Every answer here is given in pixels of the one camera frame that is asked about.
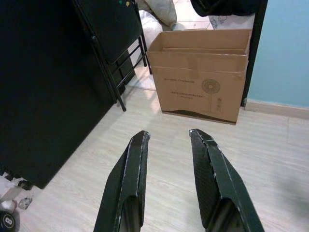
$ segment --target fan image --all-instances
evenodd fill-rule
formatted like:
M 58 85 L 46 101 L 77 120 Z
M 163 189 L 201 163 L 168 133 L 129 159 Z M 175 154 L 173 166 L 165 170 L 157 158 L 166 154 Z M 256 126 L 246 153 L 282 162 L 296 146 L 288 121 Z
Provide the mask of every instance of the fan image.
M 202 88 L 208 93 L 208 110 L 211 112 L 212 95 L 220 91 L 220 84 L 213 79 L 207 79 L 203 81 Z

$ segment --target cardboard box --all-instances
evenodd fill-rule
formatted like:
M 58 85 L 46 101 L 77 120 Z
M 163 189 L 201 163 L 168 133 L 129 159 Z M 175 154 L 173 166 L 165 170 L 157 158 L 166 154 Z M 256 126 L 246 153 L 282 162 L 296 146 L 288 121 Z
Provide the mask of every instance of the cardboard box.
M 163 113 L 235 124 L 251 30 L 160 33 L 147 55 Z

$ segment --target black cabinet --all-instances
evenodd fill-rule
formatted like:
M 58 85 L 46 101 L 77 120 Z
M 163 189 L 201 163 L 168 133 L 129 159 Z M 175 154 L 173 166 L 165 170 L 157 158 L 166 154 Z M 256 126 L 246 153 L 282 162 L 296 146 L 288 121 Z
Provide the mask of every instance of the black cabinet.
M 0 1 L 0 165 L 44 188 L 113 105 L 68 0 Z

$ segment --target blue wall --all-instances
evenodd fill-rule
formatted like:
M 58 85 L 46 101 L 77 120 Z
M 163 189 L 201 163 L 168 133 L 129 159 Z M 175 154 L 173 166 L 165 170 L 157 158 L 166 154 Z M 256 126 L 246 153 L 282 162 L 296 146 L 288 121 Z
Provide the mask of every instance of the blue wall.
M 268 0 L 248 99 L 309 107 L 309 0 Z

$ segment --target wooden floor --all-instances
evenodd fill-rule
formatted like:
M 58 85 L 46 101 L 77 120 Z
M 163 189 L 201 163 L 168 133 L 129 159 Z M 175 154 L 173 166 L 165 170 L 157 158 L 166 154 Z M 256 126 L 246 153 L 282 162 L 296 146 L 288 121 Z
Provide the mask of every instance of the wooden floor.
M 189 129 L 213 136 L 244 180 L 266 232 L 309 231 L 309 121 L 240 111 L 236 126 L 165 115 L 155 91 L 127 90 L 20 215 L 23 232 L 93 231 L 106 179 L 130 138 L 151 133 L 142 232 L 204 232 Z

